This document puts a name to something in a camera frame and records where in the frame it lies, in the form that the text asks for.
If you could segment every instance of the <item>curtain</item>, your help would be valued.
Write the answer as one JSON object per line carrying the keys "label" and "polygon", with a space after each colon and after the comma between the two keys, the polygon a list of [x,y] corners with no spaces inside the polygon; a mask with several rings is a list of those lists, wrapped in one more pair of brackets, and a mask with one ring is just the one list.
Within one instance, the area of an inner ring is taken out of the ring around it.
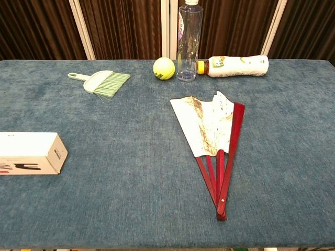
{"label": "curtain", "polygon": [[[204,8],[199,58],[258,55],[278,0],[199,0]],[[185,0],[179,0],[179,6]]]}
{"label": "curtain", "polygon": [[288,0],[269,57],[324,59],[335,65],[335,1]]}
{"label": "curtain", "polygon": [[162,56],[160,0],[80,0],[97,59]]}
{"label": "curtain", "polygon": [[68,0],[1,0],[0,60],[87,59]]}

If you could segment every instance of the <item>tennis ball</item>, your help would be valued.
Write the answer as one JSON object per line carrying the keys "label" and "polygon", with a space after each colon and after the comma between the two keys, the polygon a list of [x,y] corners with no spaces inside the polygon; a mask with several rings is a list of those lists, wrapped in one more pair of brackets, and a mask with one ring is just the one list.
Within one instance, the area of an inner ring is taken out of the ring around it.
{"label": "tennis ball", "polygon": [[174,63],[169,58],[159,58],[153,64],[153,72],[160,80],[166,80],[174,74]]}

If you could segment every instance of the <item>lying bottle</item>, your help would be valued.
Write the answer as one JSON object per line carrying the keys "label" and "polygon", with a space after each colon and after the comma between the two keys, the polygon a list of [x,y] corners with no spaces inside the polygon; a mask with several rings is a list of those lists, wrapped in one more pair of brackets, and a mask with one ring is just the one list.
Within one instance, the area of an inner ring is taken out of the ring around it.
{"label": "lying bottle", "polygon": [[197,62],[198,74],[211,77],[229,77],[237,75],[263,76],[267,73],[267,56],[212,56],[207,61]]}

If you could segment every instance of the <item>white box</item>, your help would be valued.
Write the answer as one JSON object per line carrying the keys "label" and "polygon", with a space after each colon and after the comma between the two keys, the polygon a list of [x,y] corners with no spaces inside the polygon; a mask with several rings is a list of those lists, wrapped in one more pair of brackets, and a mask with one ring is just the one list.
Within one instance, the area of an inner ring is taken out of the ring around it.
{"label": "white box", "polygon": [[56,132],[0,132],[0,175],[59,174],[67,155]]}

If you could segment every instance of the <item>blue felt surface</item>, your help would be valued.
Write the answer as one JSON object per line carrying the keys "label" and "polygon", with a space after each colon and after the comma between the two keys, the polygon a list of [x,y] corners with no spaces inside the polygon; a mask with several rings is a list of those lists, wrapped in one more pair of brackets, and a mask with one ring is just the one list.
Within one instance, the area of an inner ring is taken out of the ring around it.
{"label": "blue felt surface", "polygon": [[[263,77],[162,82],[153,61],[1,61],[0,131],[58,132],[60,175],[0,176],[0,247],[335,245],[335,68],[270,60]],[[67,73],[131,78],[111,101]],[[245,104],[219,222],[169,99]]]}

